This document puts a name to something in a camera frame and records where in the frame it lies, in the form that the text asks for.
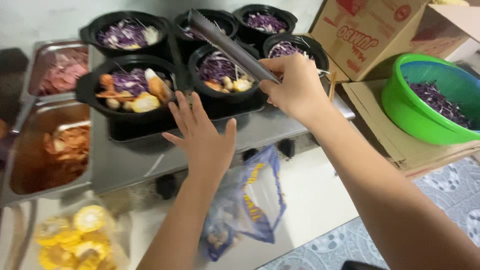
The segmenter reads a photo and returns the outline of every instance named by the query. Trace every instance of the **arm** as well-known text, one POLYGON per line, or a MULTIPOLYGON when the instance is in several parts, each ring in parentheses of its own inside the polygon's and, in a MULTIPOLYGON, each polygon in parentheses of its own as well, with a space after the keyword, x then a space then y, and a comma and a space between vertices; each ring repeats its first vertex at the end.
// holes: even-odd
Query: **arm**
POLYGON ((262 81, 269 102, 315 135, 391 269, 480 269, 473 242, 333 107, 313 61, 295 54, 262 63, 284 73, 281 85, 262 81))
POLYGON ((138 270, 192 268, 210 202, 235 150, 235 119, 227 123, 225 136, 219 135, 198 94, 192 95, 192 110, 182 93, 176 95, 180 108, 172 102, 169 107, 185 138, 162 135, 186 152, 189 174, 138 270))

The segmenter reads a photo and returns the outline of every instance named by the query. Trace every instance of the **stainless steel tray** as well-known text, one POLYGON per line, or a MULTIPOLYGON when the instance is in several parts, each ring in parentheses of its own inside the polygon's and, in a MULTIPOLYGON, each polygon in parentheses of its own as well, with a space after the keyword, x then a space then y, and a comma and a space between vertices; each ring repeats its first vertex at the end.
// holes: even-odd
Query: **stainless steel tray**
POLYGON ((88 189, 91 148, 87 168, 80 177, 67 184, 47 188, 45 183, 54 181, 56 176, 51 174, 48 153, 43 146, 44 133, 52 134, 73 126, 91 124, 88 105, 68 100, 40 102, 34 104, 31 110, 24 109, 21 113, 28 116, 8 156, 0 207, 37 197, 59 198, 88 189))
MULTIPOLYGON (((33 96, 38 90, 45 72, 54 64, 55 52, 62 52, 70 48, 77 48, 88 53, 88 45, 76 39, 49 40, 35 43, 32 60, 28 64, 22 95, 20 96, 22 103, 25 102, 29 96, 33 96)), ((75 99, 75 93, 73 91, 38 97, 38 100, 44 103, 70 99, 75 99)))

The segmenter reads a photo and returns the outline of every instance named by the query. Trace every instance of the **patterned floor tile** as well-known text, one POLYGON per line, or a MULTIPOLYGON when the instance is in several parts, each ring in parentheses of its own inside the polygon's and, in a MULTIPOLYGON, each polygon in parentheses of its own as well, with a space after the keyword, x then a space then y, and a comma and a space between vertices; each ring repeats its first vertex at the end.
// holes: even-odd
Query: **patterned floor tile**
MULTIPOLYGON (((480 166, 474 159, 449 164, 414 183, 480 247, 480 166)), ((346 260, 388 269, 360 217, 259 270, 340 270, 346 260)))

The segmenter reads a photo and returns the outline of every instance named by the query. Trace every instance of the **black plastic bowl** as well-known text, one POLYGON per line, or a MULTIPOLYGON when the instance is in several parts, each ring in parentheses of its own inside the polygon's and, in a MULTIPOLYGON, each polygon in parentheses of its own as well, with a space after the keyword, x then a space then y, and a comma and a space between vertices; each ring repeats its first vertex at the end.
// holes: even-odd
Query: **black plastic bowl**
POLYGON ((170 50, 167 44, 168 20, 166 18, 153 16, 143 12, 120 11, 104 14, 94 19, 89 25, 80 29, 80 38, 85 44, 92 44, 103 55, 117 57, 129 54, 156 55, 163 59, 171 60, 170 50), (113 49, 98 42, 98 34, 107 31, 111 25, 123 19, 134 19, 145 26, 154 26, 160 32, 160 39, 155 44, 138 49, 113 49))
POLYGON ((267 38, 264 42, 264 56, 269 58, 268 54, 273 46, 281 41, 289 41, 292 45, 307 52, 308 55, 313 56, 315 65, 318 69, 328 71, 328 58, 322 45, 315 39, 306 36, 295 36, 292 34, 278 34, 267 38))
MULTIPOLYGON (((237 42, 244 50, 246 50, 249 54, 251 54, 255 59, 259 59, 260 55, 256 49, 253 47, 237 42)), ((211 45, 205 45, 200 48, 198 48, 196 51, 192 53, 188 60, 188 69, 189 72, 192 76, 192 84, 193 88, 195 91, 200 92, 201 94, 204 94, 206 96, 212 97, 212 98, 221 98, 225 100, 226 102, 231 102, 231 103, 239 103, 244 100, 246 100, 248 97, 252 96, 255 94, 257 91, 259 84, 258 82, 254 82, 252 87, 246 91, 243 92, 235 92, 235 93, 222 93, 215 91, 211 89, 210 87, 207 87, 205 83, 200 79, 198 76, 197 72, 197 67, 200 67, 200 64, 204 61, 205 57, 208 55, 212 54, 213 52, 217 51, 214 47, 211 45)))
MULTIPOLYGON (((225 30, 225 33, 229 38, 233 39, 237 34, 239 23, 231 13, 206 9, 200 9, 198 11, 211 22, 216 22, 221 29, 225 30)), ((175 17, 175 20, 173 20, 173 33, 178 39, 180 52, 184 62, 188 61, 188 58, 196 49, 208 44, 206 40, 194 39, 184 35, 181 28, 188 26, 188 14, 189 11, 186 11, 175 17)))
POLYGON ((265 40, 276 34, 255 29, 247 24, 249 14, 257 14, 257 12, 260 14, 268 13, 287 24, 285 33, 292 33, 298 21, 292 13, 266 5, 246 5, 234 11, 233 15, 235 15, 235 18, 240 23, 238 33, 240 40, 247 44, 255 44, 255 48, 259 51, 262 51, 265 40))
POLYGON ((162 72, 169 80, 172 80, 171 74, 176 72, 173 64, 150 55, 126 55, 108 59, 93 72, 85 74, 77 81, 75 89, 77 100, 119 122, 149 123, 170 114, 167 104, 147 112, 121 112, 109 109, 104 98, 97 98, 95 94, 104 91, 100 85, 100 76, 118 71, 120 67, 128 72, 134 68, 151 68, 156 72, 162 72))

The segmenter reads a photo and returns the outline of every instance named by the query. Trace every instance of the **green plastic basin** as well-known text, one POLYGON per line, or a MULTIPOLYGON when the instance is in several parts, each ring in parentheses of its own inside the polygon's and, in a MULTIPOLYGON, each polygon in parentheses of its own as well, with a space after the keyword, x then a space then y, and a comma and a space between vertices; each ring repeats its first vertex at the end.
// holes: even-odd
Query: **green plastic basin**
POLYGON ((480 81, 445 60, 421 54, 400 56, 383 89, 382 105, 399 128, 427 143, 452 145, 480 140, 480 81), (404 77, 411 83, 435 81, 439 92, 472 120, 474 130, 430 108, 410 89, 404 77))

